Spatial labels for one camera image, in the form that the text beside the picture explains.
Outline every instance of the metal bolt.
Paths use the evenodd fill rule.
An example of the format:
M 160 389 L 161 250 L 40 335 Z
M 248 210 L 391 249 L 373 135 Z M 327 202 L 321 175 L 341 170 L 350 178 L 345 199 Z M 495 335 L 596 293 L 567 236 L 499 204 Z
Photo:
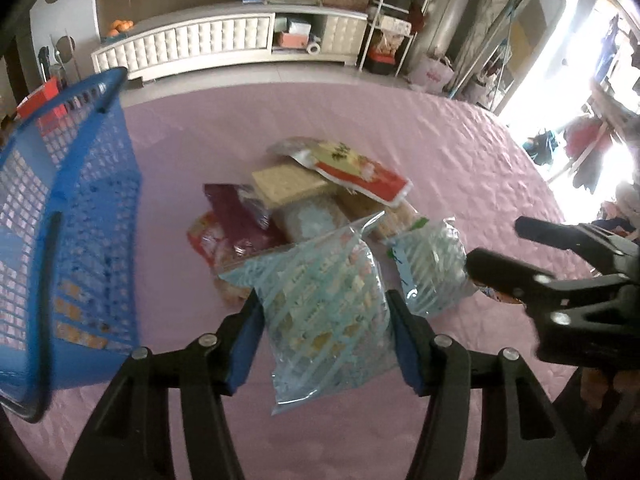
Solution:
M 453 339 L 448 335 L 439 334 L 433 338 L 433 342 L 440 348 L 449 348 L 453 344 Z
M 517 361 L 520 358 L 520 353 L 515 348 L 505 348 L 502 355 L 509 361 Z
M 215 346 L 218 343 L 218 336 L 215 334 L 201 335 L 198 339 L 198 343 L 200 346 L 204 346 L 204 348 Z
M 552 312 L 551 321 L 553 321 L 556 325 L 571 325 L 571 318 L 564 312 Z
M 140 361 L 140 359 L 146 359 L 146 356 L 149 355 L 149 350 L 141 346 L 140 348 L 136 348 L 133 352 L 131 352 L 131 357 L 133 357 L 136 361 Z
M 533 277 L 533 280 L 538 283 L 542 283 L 542 285 L 546 285 L 547 283 L 551 283 L 551 278 L 546 276 L 545 274 L 536 274 Z

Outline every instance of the person's finger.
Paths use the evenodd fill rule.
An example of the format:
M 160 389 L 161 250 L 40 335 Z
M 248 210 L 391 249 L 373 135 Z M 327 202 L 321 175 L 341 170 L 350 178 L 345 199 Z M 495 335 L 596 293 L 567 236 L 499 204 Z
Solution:
M 599 370 L 585 368 L 580 381 L 580 396 L 592 410 L 602 407 L 604 396 L 609 391 L 609 381 Z
M 640 370 L 618 372 L 613 379 L 613 388 L 621 394 L 640 392 Z

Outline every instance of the round table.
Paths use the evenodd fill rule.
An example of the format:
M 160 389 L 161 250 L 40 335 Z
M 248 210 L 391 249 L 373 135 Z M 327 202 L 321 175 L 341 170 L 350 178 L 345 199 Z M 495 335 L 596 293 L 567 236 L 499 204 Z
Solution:
M 372 84 L 263 84 L 171 96 L 126 109 L 144 182 L 136 235 L 140 339 L 153 352 L 183 348 L 214 332 L 229 309 L 186 230 L 207 210 L 205 182 L 244 183 L 268 163 L 266 148 L 289 136 L 341 140 L 412 179 L 408 199 L 431 219 L 455 217 L 466 249 L 484 246 L 567 278 L 588 276 L 571 253 L 519 240 L 520 215 L 562 221 L 526 153 L 477 107 Z M 517 348 L 550 396 L 571 369 L 533 357 L 535 334 L 521 306 L 477 293 L 433 319 L 469 349 Z M 263 338 L 248 381 L 224 400 L 245 476 L 260 480 L 401 479 L 408 470 L 428 400 L 398 370 L 357 390 L 271 416 L 273 357 Z M 12 423 L 52 480 L 66 461 L 105 385 L 54 395 L 44 419 Z M 462 478 L 478 454 L 480 399 L 472 394 Z M 176 478 L 190 478 L 178 392 L 170 392 Z

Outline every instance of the white floor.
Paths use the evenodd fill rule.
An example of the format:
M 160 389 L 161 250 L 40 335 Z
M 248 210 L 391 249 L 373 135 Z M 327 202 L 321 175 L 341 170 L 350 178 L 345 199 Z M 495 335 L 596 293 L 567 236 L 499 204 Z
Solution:
M 280 82 L 373 83 L 393 88 L 408 88 L 407 83 L 401 77 L 375 75 L 366 71 L 358 72 L 355 67 L 341 64 L 280 62 L 211 68 L 163 77 L 157 81 L 146 83 L 142 88 L 124 90 L 120 94 L 120 101 L 123 107 L 128 107 L 170 95 L 186 94 L 207 88 Z M 132 82 L 131 85 L 140 86 L 140 83 Z

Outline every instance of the gray curtain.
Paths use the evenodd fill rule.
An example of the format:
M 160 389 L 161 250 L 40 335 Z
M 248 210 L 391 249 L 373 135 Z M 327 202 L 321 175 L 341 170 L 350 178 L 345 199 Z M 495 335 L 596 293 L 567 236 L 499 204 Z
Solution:
M 460 52 L 454 62 L 453 85 L 457 84 L 469 69 L 474 59 L 483 48 L 484 38 L 491 24 L 504 9 L 509 0 L 480 0 L 476 19 L 469 30 L 466 40 L 462 44 Z

